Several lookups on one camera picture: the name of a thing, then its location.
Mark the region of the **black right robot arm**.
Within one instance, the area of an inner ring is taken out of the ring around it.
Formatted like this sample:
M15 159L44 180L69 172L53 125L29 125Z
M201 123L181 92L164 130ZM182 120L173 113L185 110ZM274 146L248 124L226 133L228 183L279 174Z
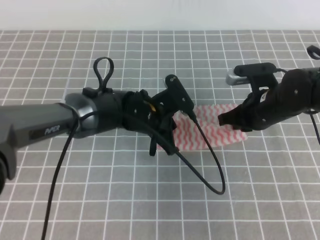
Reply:
M220 126L243 132L260 131L308 110L320 111L320 73L286 72L280 83L273 73L250 75L252 92L236 108L218 116Z

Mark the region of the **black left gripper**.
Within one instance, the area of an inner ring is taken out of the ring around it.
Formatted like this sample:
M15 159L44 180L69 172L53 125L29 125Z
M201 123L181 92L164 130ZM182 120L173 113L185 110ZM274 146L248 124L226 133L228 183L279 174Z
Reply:
M122 126L132 132L148 135L149 155L154 157L157 146L169 156L179 149L175 145L173 131L177 128L173 115L165 113L162 106L154 103L147 91L129 91L122 99Z

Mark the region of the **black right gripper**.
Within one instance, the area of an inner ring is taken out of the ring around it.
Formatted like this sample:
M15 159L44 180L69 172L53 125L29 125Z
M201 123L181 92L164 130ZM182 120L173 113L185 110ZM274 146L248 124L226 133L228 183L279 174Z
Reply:
M218 116L220 126L231 125L243 132L265 130L300 113L299 99L294 92L274 88L261 94L265 97L250 97L253 103L242 103Z

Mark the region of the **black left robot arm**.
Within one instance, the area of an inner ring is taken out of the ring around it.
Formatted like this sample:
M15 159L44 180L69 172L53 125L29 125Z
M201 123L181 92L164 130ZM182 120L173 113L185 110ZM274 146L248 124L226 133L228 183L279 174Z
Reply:
M85 88L70 93L64 103L5 105L0 108L0 186L17 171L17 151L64 133L76 139L113 129L125 129L151 137L150 154L161 146L168 155L178 152L173 130L176 124L160 102L145 90L105 92Z

